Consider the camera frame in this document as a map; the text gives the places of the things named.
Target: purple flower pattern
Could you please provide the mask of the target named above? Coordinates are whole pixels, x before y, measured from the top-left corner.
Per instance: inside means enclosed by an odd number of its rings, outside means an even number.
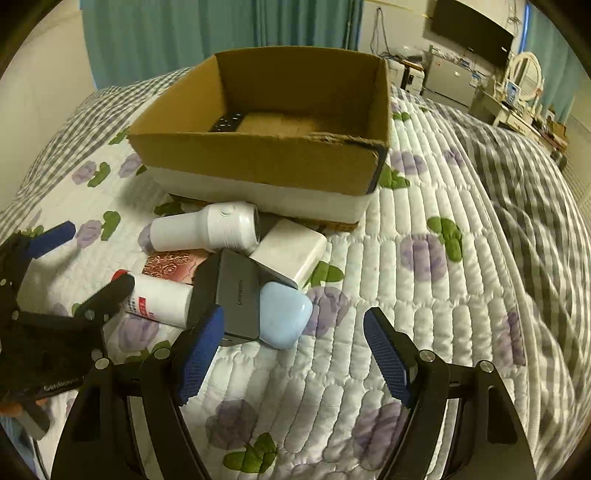
[[[430,233],[405,236],[400,243],[400,263],[420,281],[440,280],[447,271],[445,249]]]
[[[78,170],[72,174],[72,181],[76,185],[81,185],[86,181],[89,181],[96,172],[96,163],[89,160],[82,165]]]
[[[464,163],[462,154],[456,147],[450,147],[449,150],[444,151],[443,158],[449,165],[461,166]]]
[[[129,157],[125,159],[125,161],[121,164],[119,168],[119,177],[122,179],[126,179],[131,177],[137,169],[141,166],[142,159],[139,157],[137,153],[132,153]]]
[[[353,427],[353,455],[366,470],[379,469],[398,444],[408,417],[399,401],[360,416]]]
[[[98,237],[103,224],[98,220],[89,220],[80,226],[76,232],[76,245],[79,248],[86,248],[91,245]]]
[[[152,226],[152,222],[144,227],[144,229],[139,233],[138,236],[138,245],[142,249],[142,252],[149,255],[154,251],[154,247],[152,246],[152,240],[150,239],[150,227]]]
[[[427,171],[427,163],[423,158],[408,151],[392,151],[390,153],[390,165],[394,170],[398,170],[405,175],[417,175]]]
[[[525,366],[525,352],[523,348],[523,338],[521,335],[519,314],[515,310],[509,312],[507,314],[506,321],[509,324],[511,350],[513,351],[513,363],[515,365]]]
[[[207,439],[214,447],[234,450],[244,447],[252,437],[258,413],[246,400],[225,400],[216,414],[205,422]]]
[[[312,314],[304,335],[322,337],[331,327],[337,327],[349,311],[351,302],[335,287],[312,287],[306,293],[312,301]]]
[[[127,314],[119,327],[119,348],[124,352],[140,352],[154,340],[160,324]]]

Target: plaid bedding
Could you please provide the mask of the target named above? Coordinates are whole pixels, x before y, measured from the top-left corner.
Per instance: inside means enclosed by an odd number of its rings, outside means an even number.
[[[531,297],[541,384],[533,455],[538,477],[552,478],[591,411],[591,235],[558,167],[534,141],[425,104],[453,127],[475,166]]]
[[[2,212],[0,241],[126,119],[186,70],[89,97],[38,156]],[[540,378],[539,478],[551,478],[577,445],[591,410],[591,237],[558,168],[534,142],[452,108],[397,92],[448,122],[476,168],[511,247],[536,315],[530,369]]]

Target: light blue case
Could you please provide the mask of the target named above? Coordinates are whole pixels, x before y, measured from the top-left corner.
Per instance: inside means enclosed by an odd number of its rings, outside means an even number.
[[[312,314],[312,302],[302,292],[277,282],[261,289],[259,338],[274,348],[291,348]]]

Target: blue gripper pad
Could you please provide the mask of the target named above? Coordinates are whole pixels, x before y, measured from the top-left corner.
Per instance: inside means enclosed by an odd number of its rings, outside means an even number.
[[[26,256],[29,258],[40,258],[54,248],[72,240],[76,234],[76,225],[72,222],[61,223],[54,228],[36,236],[29,242]]]
[[[412,407],[413,394],[410,391],[407,369],[378,322],[374,309],[365,312],[363,332],[390,394],[399,399],[405,407]]]
[[[217,347],[223,338],[223,309],[216,305],[206,315],[207,318],[201,320],[194,327],[194,329],[200,329],[200,333],[187,351],[184,364],[181,366],[177,390],[180,406],[185,405],[189,398],[194,397],[199,392],[207,370],[216,354]]]

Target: vanity table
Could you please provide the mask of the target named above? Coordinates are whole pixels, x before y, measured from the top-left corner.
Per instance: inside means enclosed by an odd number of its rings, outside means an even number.
[[[544,78],[538,59],[532,52],[522,52],[510,61],[502,83],[495,83],[490,89],[480,87],[476,90],[468,114],[493,127],[502,124],[531,138],[551,154],[556,146],[531,126],[543,87]],[[517,91],[513,98],[509,94],[511,89]],[[533,106],[530,106],[528,102],[532,101]]]

